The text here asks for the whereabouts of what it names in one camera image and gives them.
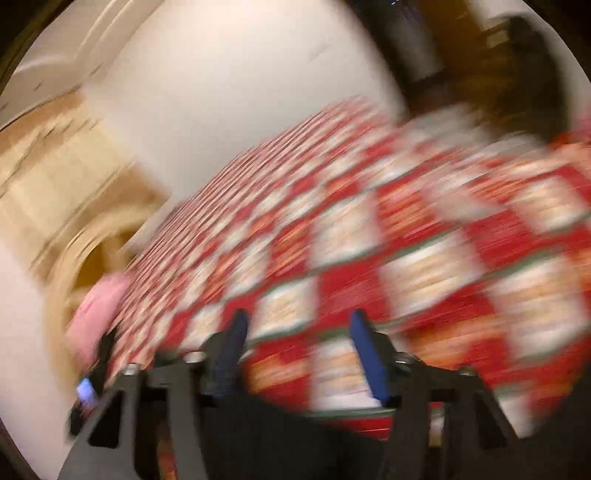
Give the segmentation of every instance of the bed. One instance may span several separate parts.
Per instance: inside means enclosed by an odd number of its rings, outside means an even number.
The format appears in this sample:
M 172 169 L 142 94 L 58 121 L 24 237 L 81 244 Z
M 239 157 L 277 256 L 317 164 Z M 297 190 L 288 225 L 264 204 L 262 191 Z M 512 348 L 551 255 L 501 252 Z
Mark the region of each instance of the bed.
M 364 308 L 400 349 L 473 364 L 527 435 L 590 352 L 588 153 L 465 117 L 397 125 L 351 99 L 236 157 L 131 262 L 111 379 L 241 307 L 252 392 L 386 438 L 348 337 Z

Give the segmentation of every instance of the white wall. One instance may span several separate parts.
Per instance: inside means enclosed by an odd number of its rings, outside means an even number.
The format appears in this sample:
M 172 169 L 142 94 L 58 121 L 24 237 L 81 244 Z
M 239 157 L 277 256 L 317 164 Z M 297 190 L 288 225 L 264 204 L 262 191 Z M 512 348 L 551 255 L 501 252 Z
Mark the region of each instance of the white wall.
M 35 40 L 0 95 L 0 129 L 106 69 L 164 0 L 75 0 Z
M 57 478 L 70 449 L 73 404 L 59 389 L 43 338 L 43 293 L 0 244 L 0 417 L 41 479 Z
M 361 94 L 402 111 L 338 0 L 167 0 L 85 93 L 177 197 L 330 102 Z
M 470 0 L 476 15 L 486 24 L 498 15 L 522 14 L 548 41 L 566 83 L 571 126 L 591 113 L 591 83 L 566 43 L 556 31 L 521 0 Z

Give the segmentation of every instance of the pillow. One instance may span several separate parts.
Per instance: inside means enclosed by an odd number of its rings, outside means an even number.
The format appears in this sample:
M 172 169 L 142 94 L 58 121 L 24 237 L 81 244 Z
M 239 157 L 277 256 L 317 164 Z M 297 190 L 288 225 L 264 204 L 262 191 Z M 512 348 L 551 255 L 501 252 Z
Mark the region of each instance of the pillow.
M 66 332 L 66 343 L 76 361 L 89 369 L 96 361 L 100 338 L 107 332 L 131 278 L 124 273 L 104 275 L 76 310 Z

